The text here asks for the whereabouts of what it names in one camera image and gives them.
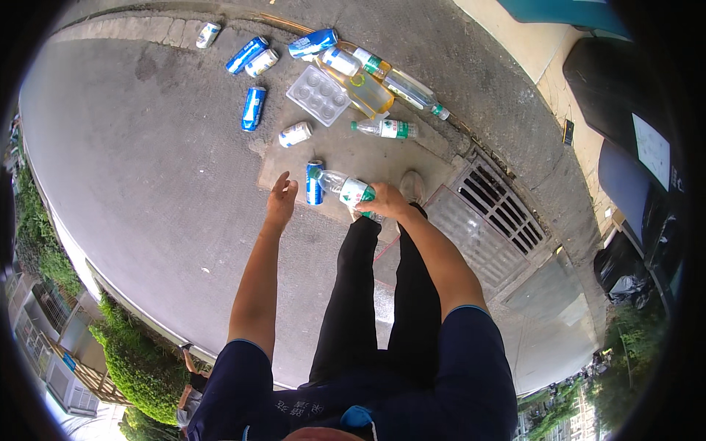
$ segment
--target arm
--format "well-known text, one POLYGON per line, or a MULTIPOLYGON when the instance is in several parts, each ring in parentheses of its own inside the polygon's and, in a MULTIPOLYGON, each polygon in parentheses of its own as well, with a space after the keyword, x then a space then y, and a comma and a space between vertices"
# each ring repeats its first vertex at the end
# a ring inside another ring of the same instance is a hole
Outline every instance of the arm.
POLYGON ((179 409, 184 409, 184 405, 186 405, 186 399, 189 397, 189 394, 191 393, 191 385, 186 385, 184 388, 184 392, 181 394, 181 398, 179 399, 179 404, 177 404, 177 408, 179 409))
POLYGON ((182 352, 184 352, 184 362, 186 362, 186 369, 189 370, 189 372, 196 373, 196 366, 193 365, 193 360, 191 359, 191 354, 189 353, 188 349, 182 349, 182 352))
POLYGON ((245 339, 257 344, 272 362, 277 312, 277 257, 280 237, 294 211, 299 186, 282 173, 267 202, 267 216, 233 301, 228 341, 245 339))
POLYGON ((371 186, 376 192, 375 199, 359 203, 356 209, 393 217, 405 228, 439 294, 441 319, 461 305, 475 305, 488 312, 481 284, 456 246, 409 205, 398 189, 385 183, 371 186))

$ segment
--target black pants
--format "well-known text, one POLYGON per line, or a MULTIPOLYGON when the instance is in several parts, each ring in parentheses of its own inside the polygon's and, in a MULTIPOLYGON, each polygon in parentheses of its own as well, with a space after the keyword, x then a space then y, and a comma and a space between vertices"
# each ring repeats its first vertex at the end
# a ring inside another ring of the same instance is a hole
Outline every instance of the black pants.
MULTIPOLYGON (((416 203, 412 204, 425 217, 416 203)), ((400 226, 395 324, 378 350, 373 307, 373 257, 381 226, 367 217, 351 224, 338 253, 338 274, 321 325, 309 385, 355 368, 387 368, 430 387, 438 369, 441 305, 426 265, 400 226)))

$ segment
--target can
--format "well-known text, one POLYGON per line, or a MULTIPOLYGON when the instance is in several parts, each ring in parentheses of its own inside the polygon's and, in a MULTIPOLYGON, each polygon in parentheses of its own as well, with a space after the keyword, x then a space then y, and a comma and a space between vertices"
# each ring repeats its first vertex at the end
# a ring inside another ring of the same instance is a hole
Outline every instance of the can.
POLYGON ((306 121, 296 123, 280 132, 280 144, 285 148, 309 138, 311 138, 311 124, 306 121))
POLYGON ((200 49, 209 47, 211 43, 213 43, 213 40, 216 39, 218 31, 220 31, 220 25, 218 23, 206 23, 206 26, 201 30, 201 34, 198 35, 198 39, 196 39, 196 47, 200 49))
POLYGON ((253 38, 225 64, 226 70, 233 74, 240 73, 247 63, 262 54, 269 45, 262 37, 253 38))
POLYGON ((301 58, 304 55, 315 54, 338 43, 338 34, 333 29, 322 29, 304 35, 295 42, 289 43, 289 55, 301 58))
POLYGON ((280 58, 277 56, 277 52, 272 49, 267 49, 262 54, 256 56, 253 61, 247 63, 245 65, 245 71, 248 75, 255 78, 274 66, 278 59, 280 58))
POLYGON ((246 132, 254 131, 258 127, 266 94, 267 90, 264 87, 252 86, 248 89, 243 118, 240 120, 240 127, 246 132))
POLYGON ((326 49, 321 57, 321 61, 349 77, 355 75, 361 65, 360 61, 337 47, 329 47, 326 49))
POLYGON ((314 159, 306 163, 306 203, 309 205, 320 205, 323 203, 323 190, 318 185, 318 181, 309 177, 309 170, 323 170, 323 161, 314 159))

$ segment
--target plastic water bottle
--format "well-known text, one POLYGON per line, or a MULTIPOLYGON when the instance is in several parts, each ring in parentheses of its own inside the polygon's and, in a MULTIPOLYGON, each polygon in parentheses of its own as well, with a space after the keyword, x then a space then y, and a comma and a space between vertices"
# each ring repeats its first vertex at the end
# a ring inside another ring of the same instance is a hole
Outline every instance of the plastic water bottle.
POLYGON ((360 61, 363 65, 363 69, 367 73, 381 80, 390 72, 390 69, 393 68, 387 61, 355 44, 339 41, 336 47, 351 54, 356 60, 360 61))
MULTIPOLYGON (((355 208, 361 201, 375 199, 375 189, 363 181, 341 173, 340 171, 309 169, 309 177, 315 179, 326 193, 338 196, 338 200, 355 208)), ((362 213, 375 222, 382 222, 384 217, 375 212, 362 213)))
POLYGON ((405 123, 395 119, 383 119, 375 122, 371 119, 351 121, 351 130, 358 130, 366 135, 380 136, 382 138, 415 139, 417 137, 417 125, 415 123, 405 123))
POLYGON ((449 111, 438 103, 434 92, 411 75, 392 69, 383 80, 383 85, 419 110, 430 111, 442 120, 448 118, 449 111))

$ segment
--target sneaker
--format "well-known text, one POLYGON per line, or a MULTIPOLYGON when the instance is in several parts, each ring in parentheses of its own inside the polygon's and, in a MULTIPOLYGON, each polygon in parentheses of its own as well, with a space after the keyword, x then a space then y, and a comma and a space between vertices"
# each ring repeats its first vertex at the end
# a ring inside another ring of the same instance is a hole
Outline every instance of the sneaker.
POLYGON ((353 222, 360 219, 360 216, 363 215, 362 213, 360 213, 360 211, 356 210, 353 207, 348 207, 348 212, 351 214, 351 218, 353 219, 353 222))
POLYGON ((400 182, 400 193, 410 204, 424 203, 424 180, 419 173, 412 170, 405 173, 400 182))

